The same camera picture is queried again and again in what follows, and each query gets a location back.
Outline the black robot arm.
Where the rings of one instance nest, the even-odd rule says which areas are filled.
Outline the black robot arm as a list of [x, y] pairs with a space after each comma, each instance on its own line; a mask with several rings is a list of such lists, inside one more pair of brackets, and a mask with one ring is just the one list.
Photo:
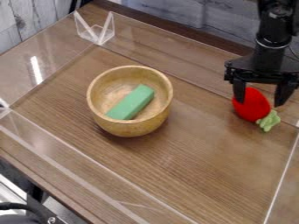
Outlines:
[[299, 34], [299, 0], [257, 0], [259, 28], [254, 52], [225, 63], [239, 103], [249, 83], [277, 85], [275, 106], [283, 106], [299, 88], [299, 62], [286, 56], [293, 36]]

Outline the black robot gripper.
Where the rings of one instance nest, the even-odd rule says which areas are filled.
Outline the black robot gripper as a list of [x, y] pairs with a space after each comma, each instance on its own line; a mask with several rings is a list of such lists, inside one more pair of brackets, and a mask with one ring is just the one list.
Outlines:
[[233, 85], [234, 96], [239, 103], [245, 102], [249, 83], [277, 85], [275, 106], [283, 106], [294, 91], [299, 88], [299, 61], [285, 56], [278, 65], [266, 60], [265, 64], [255, 63], [254, 55], [231, 59], [225, 63], [225, 80]]

